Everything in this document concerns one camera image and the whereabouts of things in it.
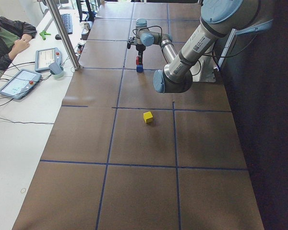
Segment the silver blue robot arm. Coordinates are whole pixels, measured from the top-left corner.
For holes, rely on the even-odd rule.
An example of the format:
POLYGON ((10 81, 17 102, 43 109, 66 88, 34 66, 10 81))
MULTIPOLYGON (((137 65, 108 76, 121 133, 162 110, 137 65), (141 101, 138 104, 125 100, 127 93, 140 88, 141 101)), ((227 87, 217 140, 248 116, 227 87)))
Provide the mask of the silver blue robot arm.
POLYGON ((135 36, 127 41, 127 48, 138 51, 137 72, 143 71, 143 52, 146 47, 158 45, 167 62, 153 76, 154 89, 159 93, 181 93, 192 85, 191 67, 222 37, 233 29, 239 34, 258 34, 271 28, 275 9, 273 0, 200 0, 200 24, 188 41, 177 52, 170 35, 152 32, 146 19, 136 21, 135 36))

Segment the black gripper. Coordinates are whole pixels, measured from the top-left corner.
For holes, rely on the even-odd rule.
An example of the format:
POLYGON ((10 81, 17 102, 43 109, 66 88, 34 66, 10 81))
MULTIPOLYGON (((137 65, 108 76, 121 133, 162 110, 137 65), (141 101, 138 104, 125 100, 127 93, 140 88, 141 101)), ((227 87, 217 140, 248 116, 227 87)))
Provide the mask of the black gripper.
POLYGON ((131 49, 131 46, 135 46, 138 51, 137 64, 143 65, 143 51, 145 51, 145 46, 142 43, 138 43, 137 40, 138 39, 135 36, 130 37, 127 41, 127 49, 131 49))

